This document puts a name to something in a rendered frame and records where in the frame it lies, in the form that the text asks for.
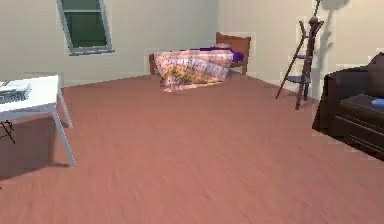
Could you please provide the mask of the pink patterned bed blanket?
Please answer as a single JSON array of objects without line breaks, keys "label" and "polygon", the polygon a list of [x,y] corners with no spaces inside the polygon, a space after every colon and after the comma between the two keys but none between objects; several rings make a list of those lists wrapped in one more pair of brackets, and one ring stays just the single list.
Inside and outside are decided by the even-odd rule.
[{"label": "pink patterned bed blanket", "polygon": [[221,83],[226,79],[232,60],[230,50],[183,50],[154,54],[160,85],[167,92]]}]

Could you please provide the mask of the purple pillow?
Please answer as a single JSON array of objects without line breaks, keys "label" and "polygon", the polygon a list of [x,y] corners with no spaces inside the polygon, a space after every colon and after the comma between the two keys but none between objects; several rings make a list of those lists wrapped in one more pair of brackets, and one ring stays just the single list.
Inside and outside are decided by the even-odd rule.
[{"label": "purple pillow", "polygon": [[[207,47],[207,48],[200,48],[200,51],[213,51],[217,50],[217,47]],[[233,54],[232,61],[233,62],[241,62],[244,59],[244,54],[235,50],[231,50]]]}]

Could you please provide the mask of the brown wooden bed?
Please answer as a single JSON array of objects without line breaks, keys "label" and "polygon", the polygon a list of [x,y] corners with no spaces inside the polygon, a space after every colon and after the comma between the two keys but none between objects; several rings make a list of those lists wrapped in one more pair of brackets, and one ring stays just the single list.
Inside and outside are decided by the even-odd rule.
[{"label": "brown wooden bed", "polygon": [[[216,33],[216,42],[211,47],[217,47],[217,50],[235,50],[244,54],[244,59],[241,62],[233,62],[229,68],[241,68],[241,74],[245,75],[248,68],[248,59],[250,56],[251,38],[239,37],[233,35]],[[151,75],[159,74],[156,64],[154,62],[154,54],[149,55],[149,72]]]}]

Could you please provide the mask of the brown ladder shelf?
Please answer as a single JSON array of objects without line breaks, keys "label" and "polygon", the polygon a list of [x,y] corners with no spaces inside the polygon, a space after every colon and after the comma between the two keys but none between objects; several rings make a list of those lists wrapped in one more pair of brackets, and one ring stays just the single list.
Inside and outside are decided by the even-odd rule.
[{"label": "brown ladder shelf", "polygon": [[[282,89],[287,81],[291,83],[295,83],[299,85],[298,92],[296,95],[296,103],[295,109],[299,110],[301,101],[308,100],[308,90],[309,84],[311,83],[311,70],[312,70],[312,62],[314,56],[314,46],[315,39],[318,31],[324,24],[323,21],[320,21],[317,16],[313,16],[309,20],[309,30],[306,30],[304,27],[304,23],[302,21],[299,22],[301,29],[301,39],[296,48],[294,56],[288,66],[288,69],[284,75],[283,81],[279,87],[279,90],[275,96],[278,98],[282,92]],[[303,61],[303,66],[300,75],[291,75],[290,72],[292,67],[297,59]]]}]

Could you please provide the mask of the grey framed window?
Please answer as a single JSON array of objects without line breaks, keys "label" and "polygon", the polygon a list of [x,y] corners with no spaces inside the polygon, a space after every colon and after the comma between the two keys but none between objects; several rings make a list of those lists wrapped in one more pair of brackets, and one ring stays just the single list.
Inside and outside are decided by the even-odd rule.
[{"label": "grey framed window", "polygon": [[69,55],[113,53],[104,0],[56,0]]}]

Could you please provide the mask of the white table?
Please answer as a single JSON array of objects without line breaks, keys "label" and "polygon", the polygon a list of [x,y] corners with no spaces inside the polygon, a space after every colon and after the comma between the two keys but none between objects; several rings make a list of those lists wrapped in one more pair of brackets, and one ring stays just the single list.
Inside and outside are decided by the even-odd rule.
[{"label": "white table", "polygon": [[55,121],[57,131],[62,139],[70,164],[75,166],[75,158],[71,151],[57,109],[57,102],[60,102],[66,118],[66,124],[69,128],[72,128],[73,124],[66,107],[62,89],[60,88],[59,75],[53,74],[21,80],[29,81],[31,84],[32,90],[29,97],[24,101],[0,104],[0,121],[11,121],[36,114],[50,114]]}]

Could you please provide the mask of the dark brown sofa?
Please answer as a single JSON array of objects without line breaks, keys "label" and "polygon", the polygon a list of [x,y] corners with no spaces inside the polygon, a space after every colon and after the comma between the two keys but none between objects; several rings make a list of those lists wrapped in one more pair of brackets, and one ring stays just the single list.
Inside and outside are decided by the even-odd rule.
[{"label": "dark brown sofa", "polygon": [[324,77],[312,128],[384,162],[384,52]]}]

